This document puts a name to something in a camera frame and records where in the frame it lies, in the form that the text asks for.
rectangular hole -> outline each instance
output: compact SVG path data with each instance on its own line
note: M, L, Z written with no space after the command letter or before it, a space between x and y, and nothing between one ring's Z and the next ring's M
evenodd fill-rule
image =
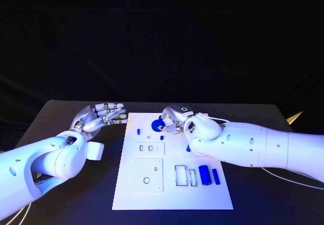
M176 185L177 186L187 186L187 173L186 173L186 166L176 165Z
M189 175L190 175L190 184L191 184L191 187L196 187L197 186L197 181L196 181L196 173L194 173L194 170L189 170Z

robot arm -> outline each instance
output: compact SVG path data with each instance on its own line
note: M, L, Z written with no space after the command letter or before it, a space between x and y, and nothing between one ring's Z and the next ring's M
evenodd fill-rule
M104 144L88 141L101 127L127 123L124 112L124 104L86 106L69 131L0 154L0 220L76 176L86 159L101 159ZM36 182L30 170L52 177Z
M284 168L324 182L324 135L282 132L249 123L217 124L203 114L183 113L176 105L167 108L171 121L183 124L194 154L245 167Z

black backdrop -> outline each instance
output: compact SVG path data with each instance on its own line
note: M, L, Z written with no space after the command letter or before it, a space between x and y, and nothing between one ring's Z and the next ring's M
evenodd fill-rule
M275 104L285 117L317 110L321 14L170 2L0 6L1 148L49 99Z

blue cylinder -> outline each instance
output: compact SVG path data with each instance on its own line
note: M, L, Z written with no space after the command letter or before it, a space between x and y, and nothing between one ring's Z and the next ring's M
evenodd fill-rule
M210 174L209 174L209 170L207 170L206 165L199 166L199 173L200 173L201 184L210 185L212 180L210 180Z
M219 177L217 177L217 170L212 169L212 171L213 171L213 176L214 176L214 183L219 185L220 182L219 182Z

robotic hand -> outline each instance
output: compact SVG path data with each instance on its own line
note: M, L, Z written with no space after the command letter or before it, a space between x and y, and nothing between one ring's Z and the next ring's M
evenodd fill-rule
M101 159L104 144L88 141L104 126L127 123L124 112L124 104L86 106L69 131L0 154L0 220L76 176L86 159ZM30 169L52 177L33 180Z
M163 122L165 115L173 121L168 127ZM284 168L324 182L324 135L282 132L200 113L194 115L187 105L165 107L151 127L173 134L183 131L190 150L200 156L245 167Z

